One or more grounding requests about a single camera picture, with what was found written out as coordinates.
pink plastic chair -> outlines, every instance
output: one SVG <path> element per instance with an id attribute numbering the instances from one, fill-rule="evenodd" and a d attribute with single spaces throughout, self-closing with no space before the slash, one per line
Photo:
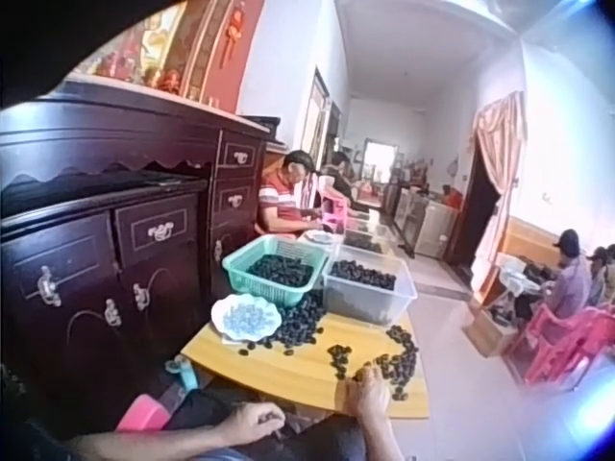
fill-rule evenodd
<path id="1" fill-rule="evenodd" d="M 171 419 L 171 415 L 157 400 L 141 394 L 128 408 L 116 431 L 161 430 Z"/>
<path id="2" fill-rule="evenodd" d="M 329 225 L 335 233 L 343 233 L 346 229 L 346 218 L 348 217 L 348 202 L 345 199 L 334 197 L 326 192 L 321 192 L 320 195 L 323 203 L 325 200 L 329 200 L 333 205 L 331 213 L 323 212 L 323 224 Z"/>
<path id="3" fill-rule="evenodd" d="M 571 344 L 582 341 L 589 334 L 592 321 L 600 313 L 588 307 L 568 319 L 558 319 L 551 310 L 541 304 L 527 327 L 519 333 L 506 354 L 512 357 L 528 333 L 535 337 L 538 344 L 534 348 L 535 356 L 528 370 L 522 376 L 526 384 L 534 384 L 543 379 L 552 380 L 552 370 L 557 359 L 568 351 Z"/>
<path id="4" fill-rule="evenodd" d="M 591 322 L 585 338 L 571 343 L 558 360 L 555 361 L 551 372 L 552 379 L 563 379 L 567 372 L 572 372 L 578 364 L 587 358 L 587 365 L 583 373 L 571 390 L 577 390 L 590 367 L 604 349 L 615 344 L 615 316 L 607 311 L 600 310 Z"/>

clear plastic container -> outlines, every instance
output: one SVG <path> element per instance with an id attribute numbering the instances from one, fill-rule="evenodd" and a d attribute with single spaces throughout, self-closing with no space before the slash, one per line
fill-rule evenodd
<path id="1" fill-rule="evenodd" d="M 392 274 L 393 291 L 357 283 L 331 275 L 333 264 L 340 260 L 355 260 L 365 268 Z M 329 312 L 352 317 L 378 326 L 394 324 L 417 298 L 416 288 L 406 262 L 398 257 L 376 255 L 339 245 L 323 270 L 324 303 Z"/>
<path id="2" fill-rule="evenodd" d="M 346 240 L 346 238 L 351 238 L 351 239 L 362 239 L 362 240 L 366 240 L 368 242 L 371 243 L 376 243 L 378 245 L 380 245 L 381 247 L 381 253 L 378 253 L 374 250 L 367 250 L 367 249 L 362 249 L 360 247 L 355 247 L 353 245 L 350 245 L 348 243 L 348 241 Z M 391 241 L 387 238 L 381 238 L 381 237 L 376 237 L 374 235 L 371 235 L 369 233 L 365 233 L 365 232 L 358 232 L 356 230 L 348 230 L 346 229 L 346 231 L 344 232 L 344 236 L 341 238 L 341 242 L 343 245 L 353 248 L 355 250 L 361 250 L 364 252 L 370 252 L 370 253 L 374 253 L 376 255 L 393 255 L 393 249 L 391 248 Z"/>
<path id="3" fill-rule="evenodd" d="M 388 226 L 378 223 L 361 221 L 359 219 L 348 218 L 346 220 L 346 230 L 368 233 L 378 238 L 385 238 L 387 240 L 397 240 L 391 229 Z"/>

white plate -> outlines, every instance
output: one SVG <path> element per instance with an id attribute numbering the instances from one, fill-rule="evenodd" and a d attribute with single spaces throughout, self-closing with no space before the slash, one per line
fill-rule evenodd
<path id="1" fill-rule="evenodd" d="M 331 245 L 333 243 L 333 236 L 323 230 L 312 229 L 306 231 L 306 239 L 321 245 Z"/>
<path id="2" fill-rule="evenodd" d="M 253 306 L 263 313 L 262 322 L 254 331 L 238 329 L 237 325 L 231 325 L 231 317 L 238 314 L 241 306 Z M 274 304 L 252 295 L 229 295 L 224 300 L 216 302 L 211 308 L 211 320 L 220 333 L 234 341 L 256 342 L 271 336 L 282 324 L 282 317 Z"/>

curtain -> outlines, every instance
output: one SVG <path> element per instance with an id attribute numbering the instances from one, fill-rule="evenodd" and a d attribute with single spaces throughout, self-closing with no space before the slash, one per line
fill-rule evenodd
<path id="1" fill-rule="evenodd" d="M 493 267 L 510 212 L 510 199 L 521 149 L 526 141 L 524 93 L 515 91 L 481 109 L 474 119 L 469 149 L 479 143 L 489 180 L 500 193 L 493 216 L 479 243 L 472 265 L 472 288 L 479 292 Z"/>

human hand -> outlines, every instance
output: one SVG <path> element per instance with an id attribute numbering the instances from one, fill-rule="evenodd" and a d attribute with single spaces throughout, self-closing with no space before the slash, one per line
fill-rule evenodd
<path id="1" fill-rule="evenodd" d="M 387 419 L 391 392 L 379 367 L 370 365 L 360 371 L 360 380 L 348 381 L 346 403 L 351 414 L 362 423 Z"/>
<path id="2" fill-rule="evenodd" d="M 285 415 L 274 403 L 246 403 L 216 427 L 227 447 L 246 445 L 284 426 Z"/>

